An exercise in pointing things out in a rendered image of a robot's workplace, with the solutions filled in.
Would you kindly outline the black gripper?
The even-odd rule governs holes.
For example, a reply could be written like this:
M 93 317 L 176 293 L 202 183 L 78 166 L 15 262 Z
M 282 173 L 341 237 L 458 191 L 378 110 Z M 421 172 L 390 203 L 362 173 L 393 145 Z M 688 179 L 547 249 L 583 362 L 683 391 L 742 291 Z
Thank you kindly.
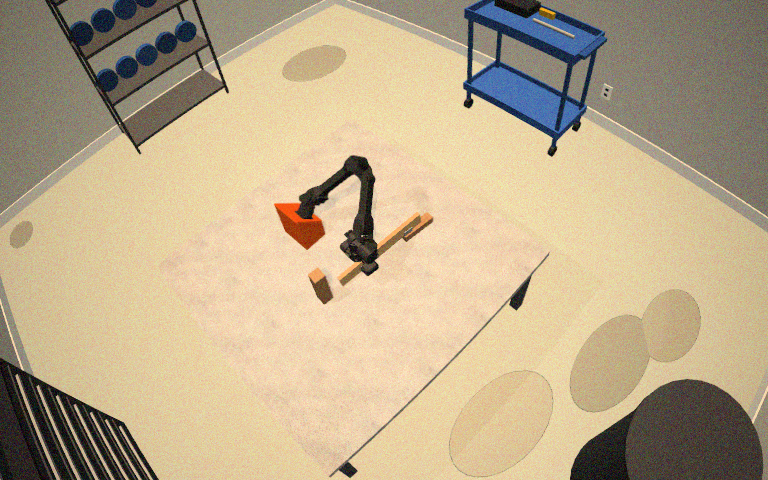
M 356 262 L 363 262 L 363 265 L 359 268 L 366 276 L 370 276 L 372 273 L 374 273 L 377 269 L 379 269 L 378 264 L 374 261 L 371 264 L 366 264 L 358 255 L 356 252 L 352 252 L 349 249 L 348 241 L 347 239 L 340 244 L 340 249 L 342 250 L 345 255 L 351 259 L 354 263 Z

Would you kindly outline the long tan wooden rail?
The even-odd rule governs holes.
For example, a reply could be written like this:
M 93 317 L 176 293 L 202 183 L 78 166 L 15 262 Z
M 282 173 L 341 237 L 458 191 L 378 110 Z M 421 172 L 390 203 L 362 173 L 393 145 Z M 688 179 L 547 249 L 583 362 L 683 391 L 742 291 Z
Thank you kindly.
M 411 227 L 415 228 L 419 223 L 421 223 L 421 216 L 418 212 L 416 212 L 397 229 L 390 233 L 386 238 L 384 238 L 380 243 L 378 243 L 377 258 L 386 252 L 390 247 L 392 247 L 396 242 L 398 242 L 402 237 L 404 237 L 404 232 L 406 232 Z M 361 272 L 359 268 L 362 265 L 362 261 L 360 263 L 355 262 L 353 265 L 351 265 L 347 270 L 345 270 L 337 277 L 339 283 L 342 286 L 345 286 L 349 281 L 351 281 Z

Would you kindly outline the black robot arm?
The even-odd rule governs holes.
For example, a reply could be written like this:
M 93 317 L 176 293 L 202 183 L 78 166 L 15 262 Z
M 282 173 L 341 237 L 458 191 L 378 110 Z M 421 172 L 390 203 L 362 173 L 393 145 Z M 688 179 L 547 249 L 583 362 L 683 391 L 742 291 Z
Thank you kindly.
M 376 260 L 378 250 L 378 244 L 373 240 L 374 220 L 371 215 L 375 177 L 365 157 L 349 156 L 342 169 L 320 186 L 313 187 L 300 195 L 300 205 L 295 212 L 302 219 L 314 219 L 312 215 L 315 205 L 325 203 L 329 199 L 329 192 L 352 175 L 361 181 L 359 208 L 354 218 L 353 230 L 350 229 L 344 235 L 347 237 L 349 249 L 356 252 L 366 264 L 371 264 Z M 361 237 L 361 235 L 364 236 Z

